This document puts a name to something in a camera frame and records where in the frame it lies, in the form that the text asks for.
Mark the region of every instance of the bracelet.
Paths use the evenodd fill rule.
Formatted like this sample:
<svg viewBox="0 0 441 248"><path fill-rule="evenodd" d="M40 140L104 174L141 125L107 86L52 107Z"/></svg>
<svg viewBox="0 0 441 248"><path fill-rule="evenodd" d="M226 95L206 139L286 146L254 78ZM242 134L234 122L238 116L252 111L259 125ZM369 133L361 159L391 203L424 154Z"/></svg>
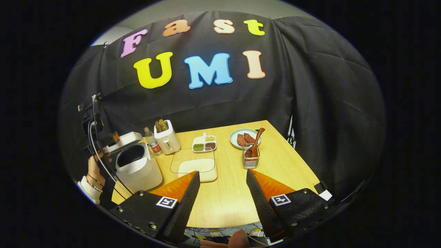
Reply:
<svg viewBox="0 0 441 248"><path fill-rule="evenodd" d="M101 185L101 186L103 186L104 187L104 185L102 185L100 182L98 182L95 178L93 178L93 176L91 176L91 175L89 175L93 180L95 180L95 182L97 182L99 185Z"/></svg>
<svg viewBox="0 0 441 248"><path fill-rule="evenodd" d="M98 189L95 185L93 185L93 184L91 184L88 180L87 180L87 177L84 177L85 179L86 179L86 182L91 186L91 187L93 187L94 189L96 189L97 191L99 191L99 192L103 192L102 190L100 190L100 189Z"/></svg>

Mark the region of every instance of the letter a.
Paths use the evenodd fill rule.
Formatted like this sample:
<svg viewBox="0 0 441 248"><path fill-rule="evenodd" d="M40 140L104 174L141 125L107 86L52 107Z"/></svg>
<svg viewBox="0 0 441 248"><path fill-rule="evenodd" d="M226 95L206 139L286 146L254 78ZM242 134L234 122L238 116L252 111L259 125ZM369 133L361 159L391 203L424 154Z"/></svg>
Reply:
<svg viewBox="0 0 441 248"><path fill-rule="evenodd" d="M176 33L187 32L191 27L188 25L187 20L177 20L172 23L167 24L162 35L170 36Z"/></svg>

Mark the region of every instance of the blue letter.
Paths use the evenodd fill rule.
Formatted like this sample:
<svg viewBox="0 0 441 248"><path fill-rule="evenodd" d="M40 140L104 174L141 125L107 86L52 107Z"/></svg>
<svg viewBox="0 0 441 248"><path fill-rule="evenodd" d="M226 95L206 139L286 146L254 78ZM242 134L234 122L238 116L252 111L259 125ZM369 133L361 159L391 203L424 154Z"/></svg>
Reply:
<svg viewBox="0 0 441 248"><path fill-rule="evenodd" d="M216 73L215 84L231 83L233 78L228 73L228 53L217 53L211 60L210 66L208 66L201 57L191 56L184 59L184 63L188 64L190 68L191 83L188 85L190 89L200 88L204 85L199 80L199 75L210 85L213 80L214 73Z"/></svg>

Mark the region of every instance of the white divided tray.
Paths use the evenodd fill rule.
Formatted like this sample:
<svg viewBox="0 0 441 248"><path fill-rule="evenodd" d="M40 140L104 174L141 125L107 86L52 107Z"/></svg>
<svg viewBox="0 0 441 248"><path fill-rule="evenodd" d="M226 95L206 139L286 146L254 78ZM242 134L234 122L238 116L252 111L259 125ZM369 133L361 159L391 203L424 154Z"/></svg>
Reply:
<svg viewBox="0 0 441 248"><path fill-rule="evenodd" d="M206 138L209 139L209 137L212 137L211 139L214 138L214 140L206 141ZM196 138L193 140L193 144L191 145L191 149L193 150L193 152L207 152L207 151L211 151L211 149L208 150L208 149L206 148L206 144L207 144L207 143L214 143L214 149L213 149L213 150L216 150L216 148L217 148L217 139L216 139L216 136L214 136L214 135L207 135L207 133L204 133L203 136L196 137ZM204 147L202 147L203 150L195 150L195 148L194 148L194 145L195 145L195 144L203 144L203 145L204 145Z"/></svg>

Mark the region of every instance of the rice cooker lid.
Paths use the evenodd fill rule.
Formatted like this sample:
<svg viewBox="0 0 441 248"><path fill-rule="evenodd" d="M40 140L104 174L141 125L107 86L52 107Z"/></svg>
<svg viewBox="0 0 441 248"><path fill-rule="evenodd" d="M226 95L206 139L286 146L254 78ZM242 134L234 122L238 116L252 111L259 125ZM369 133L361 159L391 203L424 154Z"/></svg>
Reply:
<svg viewBox="0 0 441 248"><path fill-rule="evenodd" d="M142 135L136 132L130 132L125 135L120 136L120 140L117 144L111 147L105 147L105 152L110 153L119 153L122 150L125 150L133 145L139 143L142 140Z"/></svg>

